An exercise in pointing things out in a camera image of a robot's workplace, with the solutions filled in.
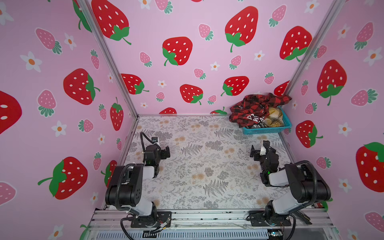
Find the red black plaid shirt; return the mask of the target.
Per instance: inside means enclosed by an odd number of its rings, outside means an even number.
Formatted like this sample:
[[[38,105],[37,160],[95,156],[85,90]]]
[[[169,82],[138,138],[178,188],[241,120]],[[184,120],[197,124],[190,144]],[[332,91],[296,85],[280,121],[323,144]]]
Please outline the red black plaid shirt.
[[[288,104],[292,98],[287,95],[247,95],[242,101],[233,105],[229,121],[236,123],[240,128],[251,127],[261,122],[270,115],[271,108],[277,108]]]

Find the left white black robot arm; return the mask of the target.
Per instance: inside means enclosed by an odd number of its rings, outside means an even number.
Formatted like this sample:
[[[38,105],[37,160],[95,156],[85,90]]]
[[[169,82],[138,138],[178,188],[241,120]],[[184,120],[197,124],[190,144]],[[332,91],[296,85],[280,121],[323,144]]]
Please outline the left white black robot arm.
[[[156,178],[161,160],[171,155],[169,147],[160,147],[159,138],[149,138],[144,132],[140,132],[140,139],[144,157],[141,164],[118,166],[110,163],[102,172],[107,186],[105,202],[119,211],[132,214],[132,223],[152,226],[163,221],[160,220],[155,203],[142,197],[143,180]]]

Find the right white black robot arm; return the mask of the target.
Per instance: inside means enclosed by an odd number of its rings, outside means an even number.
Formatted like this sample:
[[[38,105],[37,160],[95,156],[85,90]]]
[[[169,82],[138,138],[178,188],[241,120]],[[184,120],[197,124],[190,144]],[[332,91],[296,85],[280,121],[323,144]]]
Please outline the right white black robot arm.
[[[291,226],[290,218],[300,217],[310,224],[310,218],[300,210],[317,202],[328,201],[331,190],[313,164],[300,161],[279,167],[279,155],[269,141],[260,150],[251,148],[250,157],[259,162],[261,181],[266,187],[289,188],[290,191],[267,203],[263,211],[250,211],[246,220],[253,227]]]

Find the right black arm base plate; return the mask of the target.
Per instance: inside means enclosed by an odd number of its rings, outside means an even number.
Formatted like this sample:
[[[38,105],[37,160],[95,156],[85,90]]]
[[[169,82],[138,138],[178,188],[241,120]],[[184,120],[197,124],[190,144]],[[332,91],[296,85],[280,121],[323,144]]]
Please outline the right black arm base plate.
[[[272,214],[268,217],[265,211],[249,211],[246,221],[251,222],[253,227],[289,227],[292,225],[289,215]]]

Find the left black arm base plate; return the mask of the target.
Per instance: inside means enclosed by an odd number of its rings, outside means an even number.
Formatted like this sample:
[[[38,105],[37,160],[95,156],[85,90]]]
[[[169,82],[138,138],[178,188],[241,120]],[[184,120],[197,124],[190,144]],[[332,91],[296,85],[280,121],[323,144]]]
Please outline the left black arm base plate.
[[[169,211],[160,211],[154,215],[146,217],[137,217],[131,222],[131,228],[158,228],[170,227],[172,221],[172,212]]]

